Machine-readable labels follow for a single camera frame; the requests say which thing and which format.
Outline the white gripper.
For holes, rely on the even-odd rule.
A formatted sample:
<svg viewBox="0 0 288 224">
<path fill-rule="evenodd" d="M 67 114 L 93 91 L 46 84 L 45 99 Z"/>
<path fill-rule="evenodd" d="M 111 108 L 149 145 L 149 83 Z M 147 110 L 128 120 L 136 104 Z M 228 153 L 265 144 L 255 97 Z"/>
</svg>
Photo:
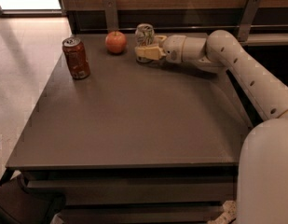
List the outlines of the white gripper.
<svg viewBox="0 0 288 224">
<path fill-rule="evenodd" d="M 136 55 L 155 61 L 166 56 L 166 60 L 169 63 L 180 63 L 182 61 L 182 52 L 185 43 L 184 35 L 171 35 L 168 37 L 165 35 L 155 35 L 154 42 L 157 45 L 136 47 Z"/>
</svg>

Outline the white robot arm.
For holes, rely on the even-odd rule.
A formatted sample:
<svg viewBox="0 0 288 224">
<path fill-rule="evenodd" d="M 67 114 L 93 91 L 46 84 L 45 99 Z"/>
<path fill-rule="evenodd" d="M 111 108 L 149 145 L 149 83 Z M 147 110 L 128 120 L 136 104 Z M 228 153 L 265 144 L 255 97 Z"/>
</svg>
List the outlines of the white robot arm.
<svg viewBox="0 0 288 224">
<path fill-rule="evenodd" d="M 288 224 L 288 87 L 224 30 L 205 37 L 138 31 L 135 39 L 142 61 L 229 69 L 263 120 L 240 152 L 236 224 Z"/>
</svg>

